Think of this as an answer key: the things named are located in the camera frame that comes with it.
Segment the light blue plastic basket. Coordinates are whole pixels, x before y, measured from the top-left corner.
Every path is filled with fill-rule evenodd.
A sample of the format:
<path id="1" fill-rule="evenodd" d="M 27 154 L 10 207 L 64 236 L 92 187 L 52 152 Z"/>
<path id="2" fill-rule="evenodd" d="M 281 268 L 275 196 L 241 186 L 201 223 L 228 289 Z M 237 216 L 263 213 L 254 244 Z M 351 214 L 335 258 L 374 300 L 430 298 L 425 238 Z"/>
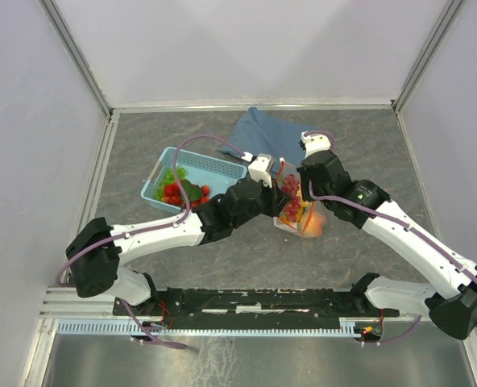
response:
<path id="1" fill-rule="evenodd" d="M 174 147 L 163 150 L 141 190 L 141 198 L 149 205 L 170 214 L 179 214 L 181 208 L 156 200 L 155 191 L 168 168 L 172 167 L 175 151 Z M 185 150 L 178 153 L 176 166 L 180 179 L 186 177 L 193 184 L 208 185 L 211 188 L 210 197 L 225 193 L 230 186 L 247 175 L 246 166 Z"/>

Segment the yellow toy pear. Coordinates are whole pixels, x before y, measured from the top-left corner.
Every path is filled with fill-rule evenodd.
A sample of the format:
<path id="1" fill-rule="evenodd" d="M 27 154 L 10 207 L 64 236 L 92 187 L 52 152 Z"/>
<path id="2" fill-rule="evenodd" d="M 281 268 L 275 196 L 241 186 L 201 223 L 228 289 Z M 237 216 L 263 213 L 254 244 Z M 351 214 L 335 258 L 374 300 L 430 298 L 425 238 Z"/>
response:
<path id="1" fill-rule="evenodd" d="M 300 189 L 297 192 L 297 197 L 298 197 L 298 202 L 302 208 L 306 208 L 309 206 L 309 202 L 303 198 L 302 192 Z"/>

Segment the clear zip bag orange zipper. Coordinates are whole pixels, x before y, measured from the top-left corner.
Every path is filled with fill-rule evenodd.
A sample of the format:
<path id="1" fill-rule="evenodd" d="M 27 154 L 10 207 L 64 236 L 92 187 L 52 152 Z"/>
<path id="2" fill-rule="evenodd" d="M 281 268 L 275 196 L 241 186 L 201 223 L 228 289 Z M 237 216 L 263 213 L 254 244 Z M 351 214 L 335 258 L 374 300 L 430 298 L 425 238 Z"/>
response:
<path id="1" fill-rule="evenodd" d="M 320 202 L 308 202 L 302 197 L 302 181 L 297 168 L 280 158 L 276 174 L 278 187 L 289 195 L 290 200 L 277 218 L 274 226 L 302 238 L 315 239 L 322 236 L 327 223 L 324 206 Z"/>

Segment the orange-red toy peach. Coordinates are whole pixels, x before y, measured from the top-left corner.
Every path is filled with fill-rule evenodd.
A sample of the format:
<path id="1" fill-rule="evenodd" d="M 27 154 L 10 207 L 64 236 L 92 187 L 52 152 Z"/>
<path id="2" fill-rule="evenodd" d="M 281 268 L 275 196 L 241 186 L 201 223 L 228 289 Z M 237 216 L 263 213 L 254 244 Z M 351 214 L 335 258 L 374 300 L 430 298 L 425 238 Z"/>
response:
<path id="1" fill-rule="evenodd" d="M 305 213 L 301 216 L 299 226 L 302 237 L 319 238 L 322 236 L 326 217 L 318 212 Z"/>

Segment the green toy grapes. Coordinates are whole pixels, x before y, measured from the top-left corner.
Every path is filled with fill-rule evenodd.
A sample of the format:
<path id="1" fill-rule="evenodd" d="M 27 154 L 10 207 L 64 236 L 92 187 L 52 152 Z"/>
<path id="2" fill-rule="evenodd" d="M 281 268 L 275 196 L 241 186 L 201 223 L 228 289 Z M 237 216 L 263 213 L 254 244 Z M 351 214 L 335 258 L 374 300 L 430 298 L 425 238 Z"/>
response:
<path id="1" fill-rule="evenodd" d="M 161 197 L 163 194 L 163 189 L 167 184 L 176 183 L 176 179 L 174 176 L 174 172 L 172 168 L 168 168 L 167 172 L 165 173 L 164 177 L 160 180 L 156 191 L 155 191 L 155 199 L 161 201 Z"/>

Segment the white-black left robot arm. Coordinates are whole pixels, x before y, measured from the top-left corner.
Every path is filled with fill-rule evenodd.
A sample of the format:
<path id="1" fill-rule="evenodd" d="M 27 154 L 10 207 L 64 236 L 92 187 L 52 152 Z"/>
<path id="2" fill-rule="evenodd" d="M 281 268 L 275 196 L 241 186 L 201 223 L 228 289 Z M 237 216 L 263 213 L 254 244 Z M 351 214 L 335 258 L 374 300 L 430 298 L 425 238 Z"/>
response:
<path id="1" fill-rule="evenodd" d="M 151 314 L 159 305 L 151 276 L 126 268 L 127 263 L 155 252 L 225 239 L 257 216 L 277 217 L 289 201 L 276 183 L 266 186 L 243 178 L 225 193 L 170 218 L 113 226 L 95 218 L 66 249 L 77 296 L 109 294 L 140 314 Z"/>

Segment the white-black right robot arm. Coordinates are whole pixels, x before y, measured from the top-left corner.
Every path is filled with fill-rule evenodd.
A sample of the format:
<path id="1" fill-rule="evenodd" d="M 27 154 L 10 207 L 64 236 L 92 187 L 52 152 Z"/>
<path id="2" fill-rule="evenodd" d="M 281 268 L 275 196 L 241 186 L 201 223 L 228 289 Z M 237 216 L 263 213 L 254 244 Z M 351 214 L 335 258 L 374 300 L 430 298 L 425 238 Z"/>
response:
<path id="1" fill-rule="evenodd" d="M 477 328 L 477 263 L 415 223 L 375 183 L 352 180 L 331 150 L 306 153 L 297 171 L 304 200 L 322 202 L 336 218 L 382 241 L 427 280 L 418 284 L 375 277 L 350 296 L 357 314 L 378 308 L 427 316 L 459 340 Z"/>

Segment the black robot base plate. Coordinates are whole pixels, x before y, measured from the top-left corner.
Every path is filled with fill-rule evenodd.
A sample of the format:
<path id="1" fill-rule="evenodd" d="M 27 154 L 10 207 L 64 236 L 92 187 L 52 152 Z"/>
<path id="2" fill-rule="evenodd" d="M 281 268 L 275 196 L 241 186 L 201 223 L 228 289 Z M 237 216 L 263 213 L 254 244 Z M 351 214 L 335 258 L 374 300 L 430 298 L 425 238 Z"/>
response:
<path id="1" fill-rule="evenodd" d="M 399 310 L 380 310 L 357 290 L 334 289 L 179 289 L 133 306 L 138 317 L 165 317 L 175 329 L 282 330 L 334 329 L 341 318 L 395 318 Z"/>

